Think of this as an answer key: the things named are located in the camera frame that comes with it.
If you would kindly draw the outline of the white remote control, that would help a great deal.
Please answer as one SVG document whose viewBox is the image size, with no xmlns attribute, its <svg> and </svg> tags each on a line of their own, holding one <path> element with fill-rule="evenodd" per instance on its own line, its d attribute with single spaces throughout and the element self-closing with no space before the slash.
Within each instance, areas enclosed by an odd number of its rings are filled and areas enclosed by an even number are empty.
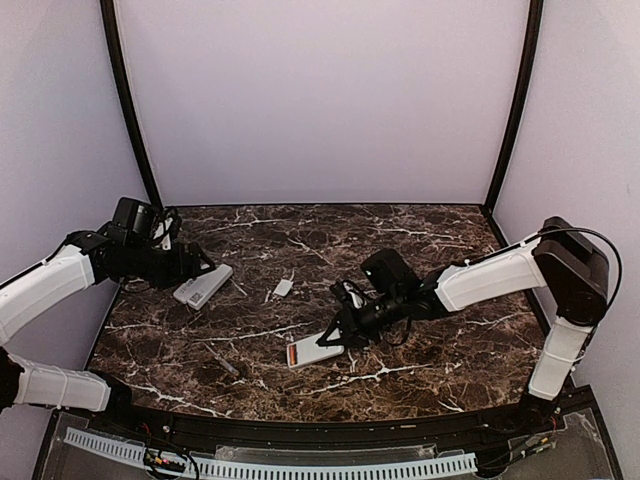
<svg viewBox="0 0 640 480">
<path fill-rule="evenodd" d="M 286 349 L 286 357 L 287 357 L 287 350 L 291 345 L 295 345 L 297 348 L 297 359 L 298 359 L 298 364 L 290 367 L 288 364 L 288 358 L 287 358 L 287 365 L 289 369 L 299 369 L 338 355 L 341 355 L 344 350 L 345 347 L 343 346 L 338 346 L 338 347 L 319 347 L 316 345 L 316 340 L 320 337 L 322 333 L 317 333 L 315 335 L 311 335 L 308 336 L 304 339 L 300 339 L 298 341 L 295 341 L 293 343 L 290 343 L 287 346 Z"/>
</svg>

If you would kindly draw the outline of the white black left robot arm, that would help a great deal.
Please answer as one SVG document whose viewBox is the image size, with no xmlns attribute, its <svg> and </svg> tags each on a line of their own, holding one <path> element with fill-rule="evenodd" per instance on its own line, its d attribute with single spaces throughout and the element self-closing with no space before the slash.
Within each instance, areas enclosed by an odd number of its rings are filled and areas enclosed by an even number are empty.
<svg viewBox="0 0 640 480">
<path fill-rule="evenodd" d="M 122 197 L 99 230 L 68 234 L 52 254 L 1 285 L 1 342 L 66 298 L 105 280 L 140 279 L 154 288 L 179 286 L 213 271 L 196 243 L 178 239 L 182 220 L 162 209 Z M 120 436 L 141 427 L 140 412 L 113 397 L 114 381 L 1 352 L 1 406 L 34 404 L 101 412 Z"/>
</svg>

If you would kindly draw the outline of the orange battery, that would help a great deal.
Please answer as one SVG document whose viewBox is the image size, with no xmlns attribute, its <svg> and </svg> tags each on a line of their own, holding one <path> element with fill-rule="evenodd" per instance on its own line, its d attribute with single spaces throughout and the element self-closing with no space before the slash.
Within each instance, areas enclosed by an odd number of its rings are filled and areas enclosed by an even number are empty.
<svg viewBox="0 0 640 480">
<path fill-rule="evenodd" d="M 297 359 L 297 348 L 295 345 L 291 345 L 288 350 L 287 350 L 287 358 L 288 358 L 288 364 L 290 367 L 293 367 L 295 365 L 298 364 L 298 359 Z"/>
</svg>

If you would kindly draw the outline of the clear handled screwdriver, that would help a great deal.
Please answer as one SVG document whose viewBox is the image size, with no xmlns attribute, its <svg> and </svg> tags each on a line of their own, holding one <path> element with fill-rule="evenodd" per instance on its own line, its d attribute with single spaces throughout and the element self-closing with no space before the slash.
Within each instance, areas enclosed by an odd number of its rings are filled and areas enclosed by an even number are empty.
<svg viewBox="0 0 640 480">
<path fill-rule="evenodd" d="M 217 353 L 211 346 L 204 343 L 203 346 L 211 353 L 214 359 L 223 367 L 229 374 L 232 376 L 239 376 L 240 372 L 225 358 L 223 358 L 219 353 Z"/>
</svg>

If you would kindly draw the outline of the white battery cover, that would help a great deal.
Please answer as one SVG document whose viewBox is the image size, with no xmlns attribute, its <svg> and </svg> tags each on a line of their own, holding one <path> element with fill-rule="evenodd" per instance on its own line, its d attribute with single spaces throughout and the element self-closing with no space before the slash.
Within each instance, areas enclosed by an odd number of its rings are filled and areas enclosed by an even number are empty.
<svg viewBox="0 0 640 480">
<path fill-rule="evenodd" d="M 290 292 L 292 286 L 293 282 L 291 280 L 282 279 L 274 289 L 273 293 L 280 297 L 285 297 Z"/>
</svg>

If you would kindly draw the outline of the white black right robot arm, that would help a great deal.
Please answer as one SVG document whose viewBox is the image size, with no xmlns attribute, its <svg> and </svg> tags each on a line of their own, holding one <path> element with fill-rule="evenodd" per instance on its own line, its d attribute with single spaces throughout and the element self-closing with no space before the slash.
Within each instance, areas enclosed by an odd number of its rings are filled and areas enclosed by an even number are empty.
<svg viewBox="0 0 640 480">
<path fill-rule="evenodd" d="M 610 278 L 610 265 L 622 259 L 608 258 L 592 243 L 601 236 L 554 216 L 518 243 L 425 277 L 396 250 L 380 250 L 361 265 L 378 298 L 368 297 L 351 281 L 336 282 L 331 291 L 341 308 L 316 343 L 365 347 L 380 341 L 382 331 L 396 322 L 438 320 L 477 303 L 546 288 L 556 304 L 555 320 L 510 413 L 511 426 L 530 434 L 554 413 L 566 378 L 618 296 L 622 281 Z"/>
</svg>

